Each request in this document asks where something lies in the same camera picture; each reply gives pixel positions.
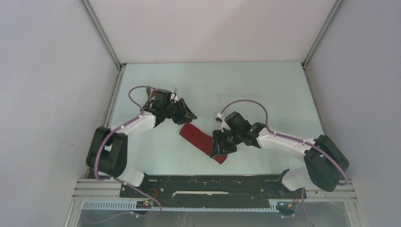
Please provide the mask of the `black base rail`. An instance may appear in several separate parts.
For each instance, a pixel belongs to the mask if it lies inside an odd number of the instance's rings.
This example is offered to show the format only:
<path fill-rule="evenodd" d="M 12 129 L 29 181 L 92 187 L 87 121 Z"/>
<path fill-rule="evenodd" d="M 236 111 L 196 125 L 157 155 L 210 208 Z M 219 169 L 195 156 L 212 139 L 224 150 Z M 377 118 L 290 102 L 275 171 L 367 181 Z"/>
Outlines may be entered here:
<path fill-rule="evenodd" d="M 299 201 L 305 192 L 290 191 L 279 175 L 147 175 L 138 189 L 162 207 L 265 208 L 273 200 Z"/>

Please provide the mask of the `aluminium extrusion rail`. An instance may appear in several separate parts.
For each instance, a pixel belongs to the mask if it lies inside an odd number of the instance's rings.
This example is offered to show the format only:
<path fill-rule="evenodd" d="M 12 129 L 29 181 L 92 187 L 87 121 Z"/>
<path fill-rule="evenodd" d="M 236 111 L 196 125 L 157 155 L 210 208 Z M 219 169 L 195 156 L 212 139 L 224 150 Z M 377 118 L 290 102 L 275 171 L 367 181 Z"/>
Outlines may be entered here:
<path fill-rule="evenodd" d="M 114 199 L 120 197 L 122 184 L 115 180 L 78 179 L 73 199 Z"/>

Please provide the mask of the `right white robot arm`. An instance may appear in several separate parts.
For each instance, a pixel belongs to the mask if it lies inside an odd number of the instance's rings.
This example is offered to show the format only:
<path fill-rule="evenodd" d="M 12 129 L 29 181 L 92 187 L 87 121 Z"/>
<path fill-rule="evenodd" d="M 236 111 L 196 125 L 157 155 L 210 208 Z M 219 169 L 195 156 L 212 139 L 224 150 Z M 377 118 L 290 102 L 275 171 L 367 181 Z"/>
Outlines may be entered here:
<path fill-rule="evenodd" d="M 237 151 L 237 145 L 243 143 L 256 148 L 272 149 L 296 158 L 304 167 L 285 170 L 275 184 L 275 192 L 286 198 L 293 191 L 315 185 L 321 190 L 332 192 L 349 166 L 348 160 L 324 135 L 317 139 L 301 139 L 288 134 L 270 132 L 262 123 L 245 126 L 226 125 L 212 133 L 213 143 L 211 158 L 229 155 Z"/>

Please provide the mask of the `aluminium frame post right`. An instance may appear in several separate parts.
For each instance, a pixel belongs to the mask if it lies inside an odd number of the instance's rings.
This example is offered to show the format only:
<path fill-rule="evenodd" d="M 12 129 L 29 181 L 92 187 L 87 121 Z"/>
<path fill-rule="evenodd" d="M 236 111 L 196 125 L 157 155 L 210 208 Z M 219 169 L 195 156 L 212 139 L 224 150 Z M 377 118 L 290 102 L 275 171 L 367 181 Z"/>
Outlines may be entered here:
<path fill-rule="evenodd" d="M 336 0 L 333 7 L 331 8 L 327 18 L 325 19 L 321 29 L 319 30 L 311 48 L 309 49 L 306 57 L 304 58 L 302 62 L 302 67 L 304 70 L 307 69 L 308 65 L 310 64 L 315 52 L 317 51 L 321 41 L 324 39 L 326 33 L 328 32 L 332 22 L 334 21 L 338 11 L 340 10 L 341 6 L 345 0 Z"/>

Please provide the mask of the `brown wooden fork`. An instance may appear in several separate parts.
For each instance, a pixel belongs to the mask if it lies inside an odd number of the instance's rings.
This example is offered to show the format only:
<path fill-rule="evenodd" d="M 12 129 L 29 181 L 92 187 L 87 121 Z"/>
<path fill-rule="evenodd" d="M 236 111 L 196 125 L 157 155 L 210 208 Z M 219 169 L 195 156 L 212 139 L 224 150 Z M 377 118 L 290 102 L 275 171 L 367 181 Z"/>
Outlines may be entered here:
<path fill-rule="evenodd" d="M 147 97 L 148 97 L 148 101 L 150 101 L 155 95 L 154 95 L 155 90 L 153 88 L 151 88 L 150 86 L 148 86 L 146 88 L 146 93 L 147 93 Z"/>

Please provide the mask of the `red cloth napkin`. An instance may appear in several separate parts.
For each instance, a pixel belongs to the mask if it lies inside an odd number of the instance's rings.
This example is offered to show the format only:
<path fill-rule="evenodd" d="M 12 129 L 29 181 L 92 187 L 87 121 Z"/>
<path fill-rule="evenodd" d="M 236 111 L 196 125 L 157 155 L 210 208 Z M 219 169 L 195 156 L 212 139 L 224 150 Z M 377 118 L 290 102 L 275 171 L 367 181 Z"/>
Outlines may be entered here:
<path fill-rule="evenodd" d="M 191 123 L 186 123 L 181 128 L 179 135 L 183 137 L 186 141 L 191 143 L 198 150 L 203 152 L 210 159 L 215 160 L 220 165 L 226 161 L 227 155 L 210 157 L 213 145 L 213 138 L 210 135 L 201 131 L 195 125 Z"/>

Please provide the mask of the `aluminium frame post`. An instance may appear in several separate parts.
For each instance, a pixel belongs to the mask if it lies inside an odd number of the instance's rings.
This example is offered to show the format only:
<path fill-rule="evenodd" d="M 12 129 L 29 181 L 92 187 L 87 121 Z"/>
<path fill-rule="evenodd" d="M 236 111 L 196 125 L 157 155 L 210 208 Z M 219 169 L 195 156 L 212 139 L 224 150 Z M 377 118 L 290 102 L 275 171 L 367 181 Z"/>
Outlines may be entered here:
<path fill-rule="evenodd" d="M 338 11 L 340 10 L 341 6 L 345 0 L 336 0 L 333 7 L 331 8 L 327 18 L 325 19 L 321 29 L 319 30 L 311 48 L 309 49 L 306 57 L 304 58 L 302 62 L 302 67 L 304 70 L 307 69 L 308 65 L 310 64 L 315 52 L 317 51 L 321 41 L 324 39 L 326 33 L 328 32 L 332 22 L 334 21 Z"/>
<path fill-rule="evenodd" d="M 110 39 L 108 38 L 108 36 L 101 24 L 101 21 L 100 21 L 99 17 L 97 16 L 95 9 L 93 8 L 91 2 L 89 0 L 80 0 L 79 2 L 81 3 L 85 13 L 87 14 L 87 17 L 88 17 L 89 21 L 91 22 L 92 26 L 94 27 L 97 35 L 99 36 L 100 41 L 102 42 L 107 53 L 111 57 L 112 62 L 114 63 L 116 69 L 121 70 L 122 63 L 119 60 L 119 58 L 115 52 L 115 49 L 113 48 L 112 43 L 111 43 Z"/>

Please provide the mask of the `aluminium frame post left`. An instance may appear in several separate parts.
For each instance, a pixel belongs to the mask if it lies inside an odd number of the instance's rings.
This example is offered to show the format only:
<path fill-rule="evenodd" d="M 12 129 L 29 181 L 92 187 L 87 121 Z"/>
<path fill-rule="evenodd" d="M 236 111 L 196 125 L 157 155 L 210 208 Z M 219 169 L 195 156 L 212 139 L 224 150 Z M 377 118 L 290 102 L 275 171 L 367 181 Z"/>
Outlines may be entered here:
<path fill-rule="evenodd" d="M 99 17 L 97 16 L 95 9 L 93 8 L 91 2 L 89 0 L 80 0 L 79 2 L 81 3 L 85 13 L 87 14 L 87 17 L 88 17 L 89 21 L 91 22 L 92 26 L 94 27 L 97 35 L 99 36 L 100 41 L 102 42 L 107 53 L 111 57 L 112 62 L 114 63 L 116 69 L 121 70 L 122 63 L 119 60 L 119 58 L 115 52 L 115 49 L 113 48 L 112 43 L 111 43 L 110 39 L 108 38 L 108 36 L 101 24 L 101 21 L 100 21 Z"/>

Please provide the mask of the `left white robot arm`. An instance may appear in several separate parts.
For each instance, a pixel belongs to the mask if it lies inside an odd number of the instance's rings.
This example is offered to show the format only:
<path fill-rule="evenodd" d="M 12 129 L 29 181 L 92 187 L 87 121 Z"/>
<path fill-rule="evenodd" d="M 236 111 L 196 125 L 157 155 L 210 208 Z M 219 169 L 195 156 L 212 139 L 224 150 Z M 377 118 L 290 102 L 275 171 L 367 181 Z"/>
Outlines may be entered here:
<path fill-rule="evenodd" d="M 121 126 L 113 130 L 97 128 L 86 164 L 94 170 L 96 179 L 114 178 L 130 184 L 134 194 L 144 197 L 149 192 L 149 183 L 144 181 L 146 174 L 128 162 L 128 140 L 157 127 L 166 119 L 182 125 L 197 118 L 182 98 L 167 101 L 153 99 L 142 108 L 138 116 Z"/>

